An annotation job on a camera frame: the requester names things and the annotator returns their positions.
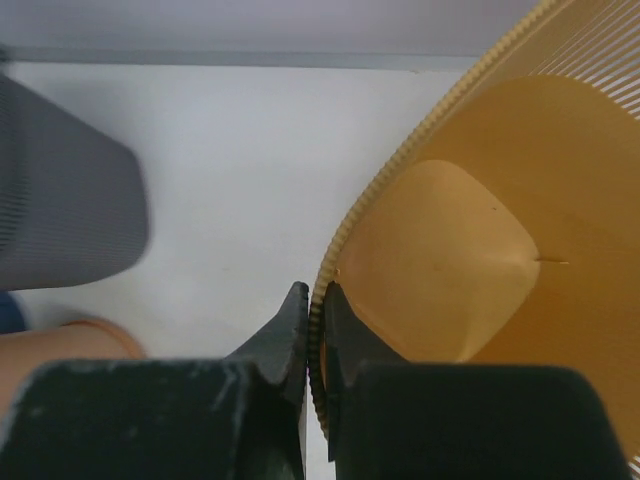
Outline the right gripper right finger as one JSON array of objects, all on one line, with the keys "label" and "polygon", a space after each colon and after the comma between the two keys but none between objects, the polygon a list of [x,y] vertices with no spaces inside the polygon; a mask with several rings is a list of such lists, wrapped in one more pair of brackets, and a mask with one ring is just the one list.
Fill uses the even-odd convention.
[{"label": "right gripper right finger", "polygon": [[328,456],[340,479],[628,479],[593,388],[557,367],[412,363],[323,303]]}]

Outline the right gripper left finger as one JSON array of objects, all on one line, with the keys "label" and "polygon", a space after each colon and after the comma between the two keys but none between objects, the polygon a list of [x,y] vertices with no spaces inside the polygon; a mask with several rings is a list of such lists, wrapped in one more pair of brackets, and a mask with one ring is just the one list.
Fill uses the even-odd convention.
[{"label": "right gripper left finger", "polygon": [[2,422],[2,477],[303,478],[308,296],[223,358],[44,364]]}]

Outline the blue plastic bucket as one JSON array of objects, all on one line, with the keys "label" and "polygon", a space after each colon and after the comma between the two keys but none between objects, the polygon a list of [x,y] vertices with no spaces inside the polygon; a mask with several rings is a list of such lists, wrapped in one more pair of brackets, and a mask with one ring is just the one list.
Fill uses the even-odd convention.
[{"label": "blue plastic bucket", "polygon": [[19,333],[27,330],[27,323],[16,299],[9,293],[0,294],[0,334]]}]

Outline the peach plastic bucket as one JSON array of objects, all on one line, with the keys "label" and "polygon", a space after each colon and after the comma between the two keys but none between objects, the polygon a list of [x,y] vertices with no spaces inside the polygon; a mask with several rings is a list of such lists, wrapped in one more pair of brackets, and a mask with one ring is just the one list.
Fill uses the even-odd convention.
[{"label": "peach plastic bucket", "polygon": [[65,359],[141,359],[140,343],[120,326],[101,319],[81,319],[44,330],[1,336],[1,411],[18,387],[41,365]]}]

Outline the yellow mesh waste bin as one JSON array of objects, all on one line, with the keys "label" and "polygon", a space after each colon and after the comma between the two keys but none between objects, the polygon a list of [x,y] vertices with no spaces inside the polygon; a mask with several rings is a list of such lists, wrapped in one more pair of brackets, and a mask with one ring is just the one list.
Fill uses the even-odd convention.
[{"label": "yellow mesh waste bin", "polygon": [[409,361],[578,370],[637,469],[638,3],[538,3],[349,209],[310,305],[322,427],[334,292]]}]

